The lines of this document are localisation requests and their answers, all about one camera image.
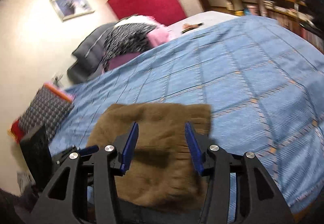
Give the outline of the brown fleece pants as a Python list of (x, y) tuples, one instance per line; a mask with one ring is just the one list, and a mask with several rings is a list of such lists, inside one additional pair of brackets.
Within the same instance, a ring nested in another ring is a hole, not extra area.
[(128, 133), (133, 122), (139, 134), (129, 171), (116, 177), (118, 197), (139, 206), (185, 211), (200, 208), (207, 182), (193, 168), (184, 134), (186, 122), (208, 135), (211, 106), (141, 103), (111, 105), (98, 119), (87, 146), (105, 147)]

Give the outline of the pink pillow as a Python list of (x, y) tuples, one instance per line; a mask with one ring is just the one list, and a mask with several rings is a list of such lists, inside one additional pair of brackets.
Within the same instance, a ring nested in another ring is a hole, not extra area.
[[(165, 25), (160, 24), (155, 20), (154, 17), (151, 16), (143, 16), (143, 15), (132, 15), (128, 18), (124, 18), (116, 23), (114, 27), (121, 26), (124, 24), (130, 24), (130, 23), (146, 23), (156, 26), (154, 30), (149, 32), (147, 34), (149, 43), (151, 45), (151, 49), (155, 48), (159, 45), (162, 45), (169, 41), (169, 32)], [(122, 56), (115, 57), (109, 61), (109, 69), (113, 70), (117, 67), (119, 67), (122, 64), (125, 64), (126, 62), (130, 61), (131, 59), (134, 59), (135, 57), (139, 56), (144, 52), (137, 52), (137, 53), (127, 53)]]

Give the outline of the striped folded clothes stack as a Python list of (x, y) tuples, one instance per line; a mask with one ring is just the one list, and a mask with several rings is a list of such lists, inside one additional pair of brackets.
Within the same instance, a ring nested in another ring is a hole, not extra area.
[(8, 134), (16, 143), (38, 125), (44, 125), (51, 142), (63, 120), (73, 109), (74, 97), (46, 82), (37, 91), (27, 110), (11, 125)]

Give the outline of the leopard print garment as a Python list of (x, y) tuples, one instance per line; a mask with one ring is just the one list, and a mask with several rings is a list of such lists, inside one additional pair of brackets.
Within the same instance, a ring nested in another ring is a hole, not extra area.
[(151, 49), (147, 34), (156, 26), (146, 23), (130, 23), (114, 27), (104, 43), (102, 65), (109, 69), (109, 61), (127, 53), (145, 52)]

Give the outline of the blue patterned bedspread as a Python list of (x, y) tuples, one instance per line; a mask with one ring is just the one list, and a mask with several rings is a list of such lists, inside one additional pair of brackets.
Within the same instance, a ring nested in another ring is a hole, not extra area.
[(254, 152), (293, 213), (323, 188), (323, 54), (273, 19), (238, 17), (187, 34), (68, 93), (74, 108), (51, 154), (84, 148), (114, 103), (205, 103), (210, 137), (227, 152)]

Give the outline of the dark grey puffer jacket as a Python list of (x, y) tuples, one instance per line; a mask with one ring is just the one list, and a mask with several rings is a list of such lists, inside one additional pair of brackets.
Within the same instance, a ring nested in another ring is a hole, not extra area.
[(116, 22), (97, 27), (72, 52), (76, 62), (67, 70), (67, 76), (73, 84), (88, 82), (103, 72), (102, 59), (107, 35)]

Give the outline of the red wardrobe panel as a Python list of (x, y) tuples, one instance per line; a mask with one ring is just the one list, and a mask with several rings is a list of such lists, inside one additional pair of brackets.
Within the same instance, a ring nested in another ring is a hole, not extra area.
[(187, 18), (178, 0), (108, 0), (108, 4), (119, 19), (139, 14), (169, 26)]

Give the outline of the framed wall picture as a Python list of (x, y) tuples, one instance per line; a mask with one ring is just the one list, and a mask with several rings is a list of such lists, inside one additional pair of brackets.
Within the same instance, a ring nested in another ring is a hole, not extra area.
[(87, 0), (49, 0), (62, 22), (94, 13)]

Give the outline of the small brown item on bed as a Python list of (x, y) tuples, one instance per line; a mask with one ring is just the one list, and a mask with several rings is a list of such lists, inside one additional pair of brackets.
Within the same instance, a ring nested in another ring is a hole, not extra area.
[(204, 23), (199, 23), (199, 24), (188, 24), (188, 23), (185, 23), (182, 26), (181, 33), (184, 34), (184, 33), (189, 32), (191, 30), (198, 29), (199, 27), (201, 27), (203, 25), (204, 25)]

